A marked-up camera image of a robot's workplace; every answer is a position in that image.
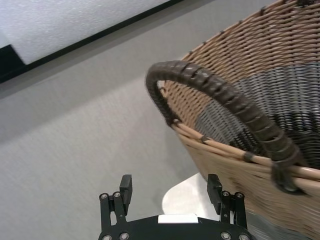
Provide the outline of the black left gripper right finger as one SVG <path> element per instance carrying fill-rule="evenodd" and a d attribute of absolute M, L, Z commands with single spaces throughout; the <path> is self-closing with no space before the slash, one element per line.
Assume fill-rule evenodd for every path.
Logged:
<path fill-rule="evenodd" d="M 216 174 L 209 174 L 207 193 L 222 223 L 247 225 L 245 195 L 242 192 L 231 194 L 229 191 L 223 190 L 219 177 Z"/>

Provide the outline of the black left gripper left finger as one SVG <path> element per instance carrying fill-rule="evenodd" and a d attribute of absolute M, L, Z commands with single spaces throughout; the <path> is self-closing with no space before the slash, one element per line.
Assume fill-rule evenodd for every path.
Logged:
<path fill-rule="evenodd" d="M 126 221 L 133 192 L 132 175 L 122 176 L 119 190 L 109 195 L 102 193 L 99 196 L 101 225 L 111 225 L 111 213 L 116 216 L 116 223 Z"/>

